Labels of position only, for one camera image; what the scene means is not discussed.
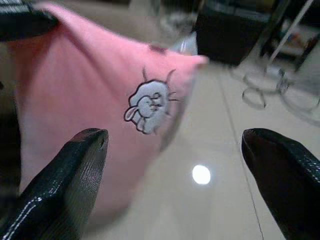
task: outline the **black object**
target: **black object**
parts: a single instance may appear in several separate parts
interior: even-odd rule
[[[1,107],[12,112],[1,112]],[[21,179],[21,137],[14,100],[0,102],[0,219],[15,204]]]
[[[320,161],[301,143],[262,128],[244,131],[242,154],[286,239],[320,239]]]
[[[94,207],[108,132],[81,131],[31,181],[0,229],[1,240],[79,240]]]
[[[198,52],[237,66],[248,56],[270,15],[211,1],[200,11],[195,30]]]
[[[0,42],[40,36],[58,24],[50,13],[23,0],[0,0]]]

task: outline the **pink fabric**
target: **pink fabric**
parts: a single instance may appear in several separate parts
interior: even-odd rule
[[[10,44],[22,136],[20,190],[76,133],[107,129],[107,160],[93,215],[117,212],[132,200],[180,100],[189,94],[197,66],[207,59],[161,54],[62,7],[43,8],[61,24],[45,36]]]

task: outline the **cartoon rabbit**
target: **cartoon rabbit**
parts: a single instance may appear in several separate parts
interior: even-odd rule
[[[168,114],[170,101],[176,101],[176,99],[169,99],[172,93],[169,92],[168,86],[174,71],[169,72],[166,81],[157,79],[148,81],[143,68],[144,83],[138,86],[136,92],[130,97],[130,107],[124,114],[124,120],[133,122],[139,132],[144,134],[155,132]]]

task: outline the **black box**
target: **black box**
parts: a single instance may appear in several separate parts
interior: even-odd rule
[[[270,14],[207,3],[196,21],[198,52],[213,61],[237,66],[248,56]]]

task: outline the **white rabbit patch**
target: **white rabbit patch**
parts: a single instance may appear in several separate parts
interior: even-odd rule
[[[169,105],[172,94],[168,83],[175,70],[169,72],[166,81],[152,79],[148,81],[146,70],[142,74],[144,82],[140,84],[135,93],[129,98],[129,108],[125,111],[124,120],[133,122],[136,129],[144,134],[156,133],[166,115],[169,115]]]

